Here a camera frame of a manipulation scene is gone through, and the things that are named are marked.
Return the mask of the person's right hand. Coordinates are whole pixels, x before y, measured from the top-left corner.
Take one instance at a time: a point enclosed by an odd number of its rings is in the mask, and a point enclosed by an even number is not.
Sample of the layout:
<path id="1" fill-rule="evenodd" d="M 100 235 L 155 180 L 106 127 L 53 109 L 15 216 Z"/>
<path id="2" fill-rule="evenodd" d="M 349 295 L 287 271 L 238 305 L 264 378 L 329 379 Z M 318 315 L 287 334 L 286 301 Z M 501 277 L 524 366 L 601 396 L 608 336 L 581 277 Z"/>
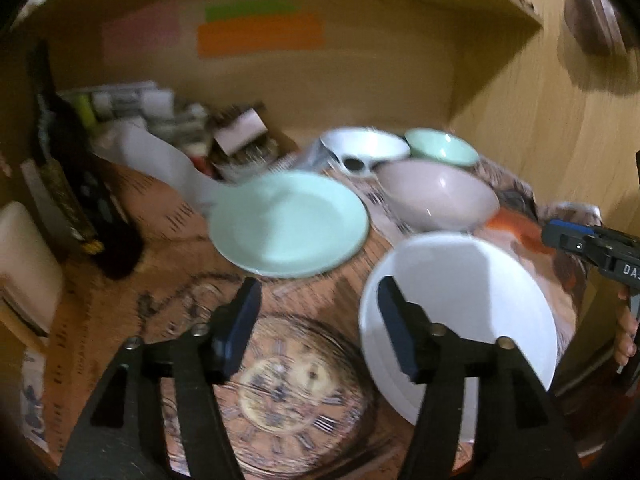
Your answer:
<path id="1" fill-rule="evenodd" d="M 627 302 L 629 289 L 622 286 L 618 290 L 618 305 L 616 310 L 616 332 L 614 344 L 614 359 L 619 366 L 626 366 L 628 361 L 637 353 L 637 345 L 634 343 L 639 322 L 631 314 Z"/>

